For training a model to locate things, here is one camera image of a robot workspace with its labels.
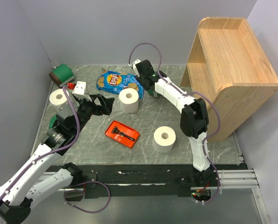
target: green container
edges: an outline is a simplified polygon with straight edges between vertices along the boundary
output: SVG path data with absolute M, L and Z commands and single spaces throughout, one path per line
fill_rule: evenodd
M 49 73 L 52 81 L 58 85 L 58 87 L 63 87 L 69 81 L 74 79 L 74 74 L 72 69 L 70 69 L 66 64 L 61 64 L 56 67 L 53 71 Z

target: gray marble tabletop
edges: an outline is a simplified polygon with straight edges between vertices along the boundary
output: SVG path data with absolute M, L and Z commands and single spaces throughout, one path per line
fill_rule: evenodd
M 92 116 L 80 133 L 78 141 L 67 151 L 56 164 L 73 162 L 75 164 L 192 164 L 193 156 L 188 138 L 180 129 L 181 115 L 165 98 L 151 97 L 145 92 L 139 100 L 139 109 L 135 113 L 124 113 L 120 109 L 118 95 L 96 89 L 96 80 L 102 68 L 118 72 L 132 73 L 128 66 L 70 66 L 75 80 L 85 81 L 90 86 L 90 94 L 100 93 L 105 97 L 114 97 L 113 110 L 110 116 Z M 171 80 L 179 85 L 184 66 L 161 66 Z M 48 103 L 39 133 L 35 140 L 40 144 L 46 134 L 50 119 L 56 114 Z M 140 137 L 132 149 L 127 148 L 105 136 L 107 127 L 113 120 L 122 122 L 140 133 Z M 153 133 L 160 126 L 169 126 L 176 133 L 176 142 L 168 153 L 158 153 L 153 149 Z M 209 155 L 216 164 L 240 163 L 233 136 L 222 142 L 208 144 Z

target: wooden shelf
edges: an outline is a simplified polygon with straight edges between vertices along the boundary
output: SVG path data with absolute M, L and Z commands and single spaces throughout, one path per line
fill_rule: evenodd
M 199 23 L 181 86 L 214 103 L 222 126 L 212 140 L 224 140 L 278 90 L 278 77 L 246 19 L 207 17 Z M 217 126 L 213 113 L 208 105 L 210 133 Z

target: chip bag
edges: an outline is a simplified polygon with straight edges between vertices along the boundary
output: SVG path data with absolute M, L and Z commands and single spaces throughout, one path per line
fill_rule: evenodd
M 144 89 L 134 75 L 105 69 L 102 69 L 102 71 L 103 73 L 97 79 L 98 90 L 119 94 L 123 89 L 132 88 L 138 92 L 140 99 L 143 98 Z

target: toilet paper roll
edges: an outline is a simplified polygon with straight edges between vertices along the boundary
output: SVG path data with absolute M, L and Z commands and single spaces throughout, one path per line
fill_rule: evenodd
M 78 103 L 76 102 L 76 100 L 69 95 L 69 92 L 67 90 L 66 93 L 68 94 L 70 100 L 72 101 L 74 108 L 77 109 Z M 50 94 L 49 101 L 56 111 L 59 111 L 64 106 L 69 106 L 68 100 L 66 99 L 62 89 L 58 89 L 52 92 Z
M 119 93 L 120 107 L 125 113 L 133 113 L 139 107 L 139 94 L 135 89 L 127 88 Z
M 169 152 L 175 143 L 176 135 L 172 128 L 159 127 L 153 134 L 153 148 L 159 153 Z

